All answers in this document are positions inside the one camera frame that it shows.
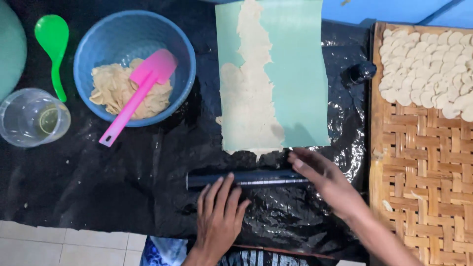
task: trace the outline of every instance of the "black tablecloth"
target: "black tablecloth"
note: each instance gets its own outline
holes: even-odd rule
[[[0,219],[33,226],[125,231],[194,238],[197,194],[185,174],[200,170],[288,168],[286,153],[256,156],[221,150],[219,68],[214,6],[197,0],[9,0],[27,35],[28,57],[17,89],[53,93],[51,62],[34,38],[36,21],[62,16],[70,41],[61,78],[72,124],[61,139],[21,149],[0,141]],[[174,21],[196,52],[197,77],[187,101],[167,120],[126,128],[107,148],[97,141],[109,123],[80,99],[73,57],[81,37],[101,18],[146,9]],[[328,128],[332,145],[320,149],[360,190],[366,165],[367,91],[345,88],[340,73],[367,60],[369,30],[324,21],[322,45],[329,82]],[[248,208],[238,244],[336,255],[358,247],[346,226],[311,187],[245,190]]]

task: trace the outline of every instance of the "dark blue rolling pin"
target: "dark blue rolling pin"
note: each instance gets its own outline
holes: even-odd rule
[[[269,186],[306,186],[311,184],[307,178],[291,170],[234,172],[234,183],[241,187]],[[186,176],[186,187],[189,191],[200,191],[207,184],[213,184],[223,175],[192,175]]]

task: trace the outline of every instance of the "teal container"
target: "teal container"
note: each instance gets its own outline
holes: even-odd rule
[[[25,62],[25,31],[15,12],[0,0],[0,101],[17,85]]]

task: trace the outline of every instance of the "bamboo mat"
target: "bamboo mat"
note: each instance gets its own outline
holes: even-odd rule
[[[386,28],[421,34],[473,30],[376,23],[369,174],[375,215],[425,265],[473,266],[473,123],[381,98],[379,48]]]

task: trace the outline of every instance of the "plastic cup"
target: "plastic cup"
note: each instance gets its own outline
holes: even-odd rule
[[[53,142],[69,129],[70,113],[42,89],[27,88],[10,94],[0,105],[0,134],[18,147]]]

